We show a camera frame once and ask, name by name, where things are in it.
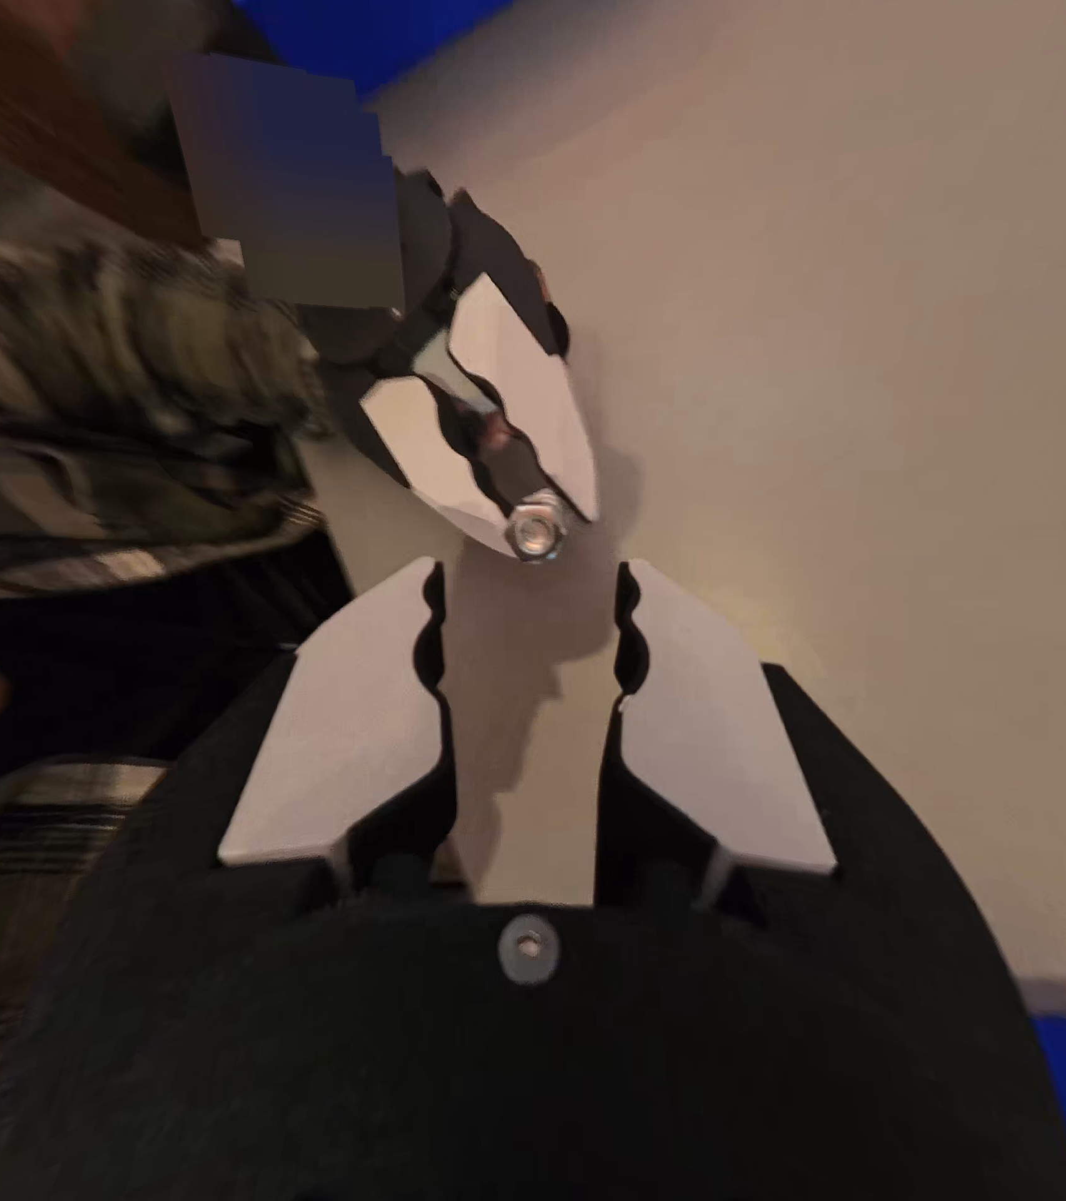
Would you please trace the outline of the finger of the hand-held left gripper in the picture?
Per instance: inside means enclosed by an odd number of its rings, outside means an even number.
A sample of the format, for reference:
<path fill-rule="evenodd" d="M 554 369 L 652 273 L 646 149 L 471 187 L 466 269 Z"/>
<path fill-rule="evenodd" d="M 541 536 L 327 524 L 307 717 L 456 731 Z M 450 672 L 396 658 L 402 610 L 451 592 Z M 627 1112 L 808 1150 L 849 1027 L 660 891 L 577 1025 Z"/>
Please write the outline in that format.
<path fill-rule="evenodd" d="M 448 338 L 453 363 L 497 397 L 542 474 L 589 523 L 600 518 L 595 451 L 566 361 L 539 338 L 489 274 L 460 296 Z"/>
<path fill-rule="evenodd" d="M 420 501 L 481 546 L 516 560 L 509 521 L 485 494 L 471 461 L 452 448 L 428 383 L 413 376 L 380 381 L 361 408 Z"/>

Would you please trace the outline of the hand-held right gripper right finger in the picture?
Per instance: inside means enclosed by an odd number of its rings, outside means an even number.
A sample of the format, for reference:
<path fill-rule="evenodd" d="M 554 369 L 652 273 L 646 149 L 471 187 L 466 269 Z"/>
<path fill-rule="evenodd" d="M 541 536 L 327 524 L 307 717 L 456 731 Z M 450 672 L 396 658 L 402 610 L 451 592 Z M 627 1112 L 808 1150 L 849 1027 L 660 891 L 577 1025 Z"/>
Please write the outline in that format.
<path fill-rule="evenodd" d="M 839 860 L 766 668 L 736 625 L 645 560 L 619 568 L 596 906 L 716 910 L 736 874 L 833 880 Z"/>

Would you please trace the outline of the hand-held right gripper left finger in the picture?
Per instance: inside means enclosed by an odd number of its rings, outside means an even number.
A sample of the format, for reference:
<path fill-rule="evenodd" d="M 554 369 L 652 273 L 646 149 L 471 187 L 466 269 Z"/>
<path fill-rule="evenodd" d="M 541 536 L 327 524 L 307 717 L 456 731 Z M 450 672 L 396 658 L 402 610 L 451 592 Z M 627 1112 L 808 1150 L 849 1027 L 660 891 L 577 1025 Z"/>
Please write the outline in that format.
<path fill-rule="evenodd" d="M 323 861 L 355 891 L 392 860 L 432 874 L 458 815 L 446 600 L 443 565 L 420 557 L 301 643 L 223 866 Z"/>

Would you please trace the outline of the steel hex nut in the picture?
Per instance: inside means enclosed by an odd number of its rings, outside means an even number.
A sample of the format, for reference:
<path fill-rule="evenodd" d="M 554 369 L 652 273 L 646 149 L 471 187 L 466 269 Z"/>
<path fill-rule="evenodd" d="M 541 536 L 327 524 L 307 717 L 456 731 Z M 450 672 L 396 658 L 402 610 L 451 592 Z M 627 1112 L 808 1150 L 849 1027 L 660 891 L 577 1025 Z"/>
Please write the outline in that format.
<path fill-rule="evenodd" d="M 524 563 L 549 563 L 559 557 L 570 532 L 566 501 L 554 489 L 542 489 L 514 504 L 506 537 Z"/>

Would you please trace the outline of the blue divided parts bin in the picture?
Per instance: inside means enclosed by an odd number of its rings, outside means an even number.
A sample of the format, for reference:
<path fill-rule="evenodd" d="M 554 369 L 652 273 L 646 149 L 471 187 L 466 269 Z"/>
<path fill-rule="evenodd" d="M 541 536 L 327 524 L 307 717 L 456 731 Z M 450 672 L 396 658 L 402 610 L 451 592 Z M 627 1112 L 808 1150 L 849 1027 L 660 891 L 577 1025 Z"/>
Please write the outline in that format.
<path fill-rule="evenodd" d="M 512 7 L 511 2 L 237 2 L 287 67 L 353 83 L 361 97 Z"/>

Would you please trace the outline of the person's left forearm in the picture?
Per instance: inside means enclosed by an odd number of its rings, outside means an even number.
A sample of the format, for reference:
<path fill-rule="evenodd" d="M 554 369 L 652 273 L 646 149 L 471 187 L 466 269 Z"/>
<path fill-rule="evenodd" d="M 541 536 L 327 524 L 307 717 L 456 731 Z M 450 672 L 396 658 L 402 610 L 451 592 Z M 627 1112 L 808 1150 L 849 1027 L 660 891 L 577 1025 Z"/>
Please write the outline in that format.
<path fill-rule="evenodd" d="M 184 444 L 321 441 L 317 354 L 241 261 L 122 232 L 0 164 L 0 422 Z"/>

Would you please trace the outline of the person's dark clothing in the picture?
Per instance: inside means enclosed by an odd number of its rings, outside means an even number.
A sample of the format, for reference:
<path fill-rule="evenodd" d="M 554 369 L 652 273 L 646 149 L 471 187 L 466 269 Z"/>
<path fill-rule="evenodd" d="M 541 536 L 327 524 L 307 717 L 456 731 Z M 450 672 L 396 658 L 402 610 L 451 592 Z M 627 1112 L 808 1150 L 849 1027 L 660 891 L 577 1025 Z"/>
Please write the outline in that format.
<path fill-rule="evenodd" d="M 352 597 L 320 527 L 157 582 L 0 600 L 0 778 L 43 762 L 177 761 Z"/>

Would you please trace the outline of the person's plaid shirt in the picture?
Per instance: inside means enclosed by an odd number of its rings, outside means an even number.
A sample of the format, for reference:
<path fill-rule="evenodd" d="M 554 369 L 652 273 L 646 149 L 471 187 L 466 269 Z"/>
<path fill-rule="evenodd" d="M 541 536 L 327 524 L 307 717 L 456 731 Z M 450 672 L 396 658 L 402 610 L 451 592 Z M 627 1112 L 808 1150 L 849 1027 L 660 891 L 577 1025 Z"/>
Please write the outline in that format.
<path fill-rule="evenodd" d="M 328 532 L 286 443 L 221 452 L 0 443 L 0 600 L 156 583 Z M 9 697 L 0 676 L 0 712 Z M 81 882 L 179 758 L 44 761 L 0 778 L 0 1059 Z"/>

